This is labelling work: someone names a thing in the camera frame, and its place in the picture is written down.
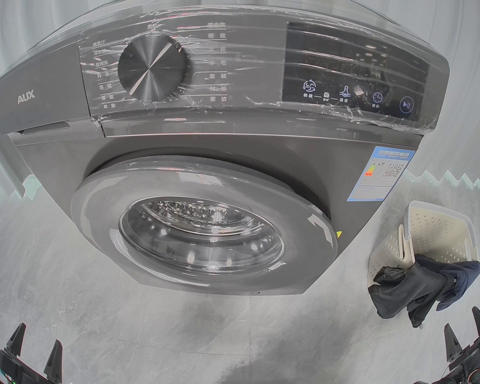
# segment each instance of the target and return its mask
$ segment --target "blue label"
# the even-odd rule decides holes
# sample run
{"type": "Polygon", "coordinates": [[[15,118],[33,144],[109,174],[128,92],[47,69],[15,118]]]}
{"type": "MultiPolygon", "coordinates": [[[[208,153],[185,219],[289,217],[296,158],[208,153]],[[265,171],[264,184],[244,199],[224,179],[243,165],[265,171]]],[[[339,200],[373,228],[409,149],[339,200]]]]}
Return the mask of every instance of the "blue label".
{"type": "Polygon", "coordinates": [[[407,149],[375,147],[347,201],[383,201],[414,154],[407,149]]]}

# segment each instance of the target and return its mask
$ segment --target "control panel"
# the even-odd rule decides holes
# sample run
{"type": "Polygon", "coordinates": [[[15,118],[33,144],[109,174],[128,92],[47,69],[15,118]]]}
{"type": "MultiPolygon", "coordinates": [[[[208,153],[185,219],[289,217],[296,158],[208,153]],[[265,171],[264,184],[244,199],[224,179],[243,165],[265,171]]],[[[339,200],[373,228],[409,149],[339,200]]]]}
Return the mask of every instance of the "control panel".
{"type": "Polygon", "coordinates": [[[448,67],[432,67],[431,53],[346,21],[304,20],[202,8],[85,30],[79,52],[90,113],[260,107],[356,113],[386,126],[436,121],[448,67]],[[425,98],[438,94],[422,115],[425,98]]]}
{"type": "Polygon", "coordinates": [[[424,60],[384,41],[289,23],[282,100],[417,121],[428,71],[424,60]]]}

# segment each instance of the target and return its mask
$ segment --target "silver dial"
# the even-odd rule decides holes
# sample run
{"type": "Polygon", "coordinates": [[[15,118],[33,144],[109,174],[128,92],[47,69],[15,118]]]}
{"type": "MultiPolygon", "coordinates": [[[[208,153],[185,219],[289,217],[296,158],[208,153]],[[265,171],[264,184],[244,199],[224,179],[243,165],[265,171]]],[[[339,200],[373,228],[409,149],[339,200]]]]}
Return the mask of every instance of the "silver dial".
{"type": "Polygon", "coordinates": [[[171,95],[187,72],[187,56],[169,36],[141,36],[132,41],[119,59],[120,83],[133,97],[160,101],[171,95]]]}

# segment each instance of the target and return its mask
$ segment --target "white plastic basket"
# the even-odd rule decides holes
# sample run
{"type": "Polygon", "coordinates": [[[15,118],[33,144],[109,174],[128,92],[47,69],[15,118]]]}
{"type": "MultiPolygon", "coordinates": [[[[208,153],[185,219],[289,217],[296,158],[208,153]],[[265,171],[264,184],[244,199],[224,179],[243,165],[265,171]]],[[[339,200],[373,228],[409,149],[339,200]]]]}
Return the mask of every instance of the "white plastic basket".
{"type": "Polygon", "coordinates": [[[368,286],[383,266],[409,268],[414,254],[443,263],[478,260],[477,243],[470,218],[451,209],[412,201],[404,223],[392,230],[370,255],[368,286]]]}

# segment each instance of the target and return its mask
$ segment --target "dark cloth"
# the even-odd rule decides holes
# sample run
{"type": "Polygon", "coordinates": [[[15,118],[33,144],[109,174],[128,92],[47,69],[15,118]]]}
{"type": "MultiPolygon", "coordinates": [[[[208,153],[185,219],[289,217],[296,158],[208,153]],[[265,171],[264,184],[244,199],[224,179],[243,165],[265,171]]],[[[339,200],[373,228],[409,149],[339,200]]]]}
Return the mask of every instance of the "dark cloth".
{"type": "Polygon", "coordinates": [[[439,296],[437,311],[444,310],[460,299],[475,279],[480,275],[480,262],[464,261],[459,263],[441,263],[425,257],[423,255],[415,255],[415,260],[421,266],[429,271],[436,272],[443,276],[451,276],[456,283],[452,288],[439,296]]]}
{"type": "Polygon", "coordinates": [[[425,319],[447,284],[447,277],[415,263],[409,269],[384,266],[373,281],[380,285],[368,287],[368,292],[383,319],[394,317],[411,301],[419,301],[411,306],[412,315],[409,313],[412,325],[416,327],[425,319]]]}
{"type": "Polygon", "coordinates": [[[455,279],[452,276],[446,275],[444,277],[446,278],[446,283],[440,291],[432,292],[428,295],[419,297],[408,303],[408,317],[414,328],[418,328],[420,324],[422,324],[435,302],[439,298],[443,297],[446,292],[450,291],[455,286],[455,279]]]}

